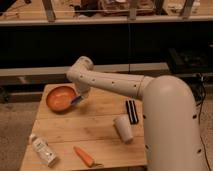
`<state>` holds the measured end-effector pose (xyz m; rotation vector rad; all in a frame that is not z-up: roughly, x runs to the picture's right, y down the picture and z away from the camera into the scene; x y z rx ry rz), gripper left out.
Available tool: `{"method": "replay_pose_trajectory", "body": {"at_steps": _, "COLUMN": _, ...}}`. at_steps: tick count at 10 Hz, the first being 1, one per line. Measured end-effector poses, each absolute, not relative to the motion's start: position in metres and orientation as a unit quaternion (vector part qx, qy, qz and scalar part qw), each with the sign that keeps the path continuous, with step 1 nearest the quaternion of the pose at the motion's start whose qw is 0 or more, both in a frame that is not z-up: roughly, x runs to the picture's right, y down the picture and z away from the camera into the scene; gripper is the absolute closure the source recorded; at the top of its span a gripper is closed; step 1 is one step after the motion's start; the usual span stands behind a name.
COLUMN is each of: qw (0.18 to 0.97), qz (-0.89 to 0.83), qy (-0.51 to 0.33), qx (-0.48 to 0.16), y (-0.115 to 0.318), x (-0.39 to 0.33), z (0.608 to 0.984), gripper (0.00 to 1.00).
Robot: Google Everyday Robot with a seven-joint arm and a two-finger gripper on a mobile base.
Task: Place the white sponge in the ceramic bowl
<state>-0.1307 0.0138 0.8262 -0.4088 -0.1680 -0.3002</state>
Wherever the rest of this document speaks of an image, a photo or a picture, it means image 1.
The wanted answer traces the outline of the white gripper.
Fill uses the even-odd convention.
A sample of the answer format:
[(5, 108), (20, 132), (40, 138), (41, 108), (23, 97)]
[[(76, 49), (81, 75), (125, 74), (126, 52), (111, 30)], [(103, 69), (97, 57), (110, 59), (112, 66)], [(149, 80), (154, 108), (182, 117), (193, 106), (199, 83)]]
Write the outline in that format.
[[(80, 83), (77, 82), (75, 84), (76, 90), (77, 92), (83, 97), (83, 98), (87, 98), (89, 96), (89, 92), (90, 92), (90, 87), (87, 84), (84, 83)], [(72, 101), (71, 101), (71, 105), (77, 105), (81, 100), (82, 97), (81, 96), (77, 96), (75, 97)]]

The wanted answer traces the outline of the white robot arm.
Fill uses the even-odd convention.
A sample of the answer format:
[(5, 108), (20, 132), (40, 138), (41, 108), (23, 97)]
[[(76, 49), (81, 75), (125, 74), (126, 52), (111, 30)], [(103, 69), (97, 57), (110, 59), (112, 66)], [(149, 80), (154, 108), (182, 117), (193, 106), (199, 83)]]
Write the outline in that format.
[(142, 102), (148, 171), (210, 171), (195, 98), (183, 80), (96, 72), (86, 56), (78, 58), (66, 76), (81, 95), (95, 87)]

